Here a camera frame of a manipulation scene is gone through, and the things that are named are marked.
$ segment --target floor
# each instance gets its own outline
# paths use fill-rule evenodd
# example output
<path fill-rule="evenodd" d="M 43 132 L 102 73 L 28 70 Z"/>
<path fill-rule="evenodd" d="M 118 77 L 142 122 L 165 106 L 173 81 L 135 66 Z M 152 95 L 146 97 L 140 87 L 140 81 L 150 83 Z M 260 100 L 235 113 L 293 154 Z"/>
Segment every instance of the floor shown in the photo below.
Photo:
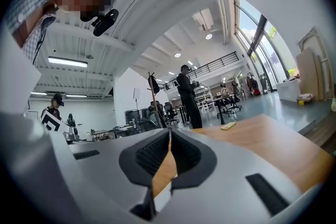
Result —
<path fill-rule="evenodd" d="M 236 110 L 236 113 L 231 116 L 223 115 L 225 123 L 241 121 L 260 114 L 266 114 L 300 134 L 305 135 L 329 114 L 331 101 L 312 102 L 300 106 L 294 102 L 280 100 L 278 93 L 269 93 L 267 95 L 243 99 L 238 104 L 243 106 L 242 110 Z M 206 114 L 201 113 L 203 127 L 220 125 L 221 121 L 217 118 L 217 113 L 218 108 L 216 106 Z M 175 123 L 175 127 L 186 130 L 191 128 L 190 124 L 182 123 L 180 115 L 177 116 L 177 119 L 180 122 L 179 124 Z"/>

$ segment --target white pipe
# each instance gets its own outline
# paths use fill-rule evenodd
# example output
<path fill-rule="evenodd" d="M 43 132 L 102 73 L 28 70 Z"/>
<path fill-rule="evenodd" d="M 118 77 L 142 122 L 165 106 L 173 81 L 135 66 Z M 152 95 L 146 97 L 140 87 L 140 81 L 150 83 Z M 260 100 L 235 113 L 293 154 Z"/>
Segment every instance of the white pipe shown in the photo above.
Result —
<path fill-rule="evenodd" d="M 227 29 L 227 20 L 226 20 L 226 12 L 225 12 L 225 6 L 224 6 L 224 1 L 223 0 L 220 0 L 220 5 L 222 6 L 222 11 L 223 11 L 223 21 L 224 21 L 224 27 L 225 27 L 225 40 L 226 40 L 226 43 L 225 44 L 228 44 L 229 43 L 229 33 L 228 33 L 228 29 Z"/>
<path fill-rule="evenodd" d="M 218 8 L 219 8 L 219 13 L 221 14 L 224 44 L 226 44 L 225 25 L 224 25 L 224 16 L 223 16 L 222 5 L 221 5 L 220 0 L 217 0 L 217 3 L 218 3 Z"/>

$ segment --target wooden tabletop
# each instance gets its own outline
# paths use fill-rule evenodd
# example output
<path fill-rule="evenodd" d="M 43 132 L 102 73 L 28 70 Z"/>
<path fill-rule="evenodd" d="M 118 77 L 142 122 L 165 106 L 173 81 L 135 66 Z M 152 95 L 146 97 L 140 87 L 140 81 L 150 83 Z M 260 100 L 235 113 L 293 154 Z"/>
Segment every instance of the wooden tabletop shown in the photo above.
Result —
<path fill-rule="evenodd" d="M 334 165 L 334 158 L 327 152 L 263 114 L 238 121 L 227 131 L 221 130 L 221 126 L 191 131 L 251 150 L 286 174 L 302 192 L 324 182 Z M 175 175 L 176 163 L 169 151 L 152 180 L 154 197 Z"/>

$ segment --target ceiling light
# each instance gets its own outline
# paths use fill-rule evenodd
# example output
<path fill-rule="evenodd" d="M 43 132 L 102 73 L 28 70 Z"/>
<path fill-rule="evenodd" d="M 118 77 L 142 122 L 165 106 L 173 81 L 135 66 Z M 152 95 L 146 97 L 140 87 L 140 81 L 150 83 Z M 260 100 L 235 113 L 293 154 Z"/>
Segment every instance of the ceiling light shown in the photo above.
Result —
<path fill-rule="evenodd" d="M 75 66 L 75 67 L 88 67 L 88 63 L 84 61 L 78 60 L 71 60 L 66 58 L 59 58 L 59 57 L 48 57 L 48 61 L 51 63 L 59 63 L 60 65 L 68 65 L 68 66 Z"/>
<path fill-rule="evenodd" d="M 74 95 L 74 94 L 67 94 L 66 97 L 87 97 L 86 95 Z"/>
<path fill-rule="evenodd" d="M 36 94 L 36 95 L 47 95 L 45 92 L 31 92 L 31 94 Z"/>

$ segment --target railing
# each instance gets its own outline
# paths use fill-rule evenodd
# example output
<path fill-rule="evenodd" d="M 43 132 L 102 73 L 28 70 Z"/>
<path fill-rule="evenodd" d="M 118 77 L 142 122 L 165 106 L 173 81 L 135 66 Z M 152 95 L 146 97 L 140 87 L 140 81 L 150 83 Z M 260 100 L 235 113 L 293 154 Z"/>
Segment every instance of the railing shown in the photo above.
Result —
<path fill-rule="evenodd" d="M 236 52 L 232 52 L 231 54 L 225 55 L 217 60 L 214 60 L 210 63 L 207 63 L 204 66 L 197 68 L 196 70 L 190 71 L 187 76 L 189 76 L 190 80 L 197 80 L 202 75 L 215 71 L 219 68 L 227 66 L 233 62 L 239 61 Z M 170 82 L 164 85 L 164 91 L 177 87 L 176 79 L 171 80 Z"/>

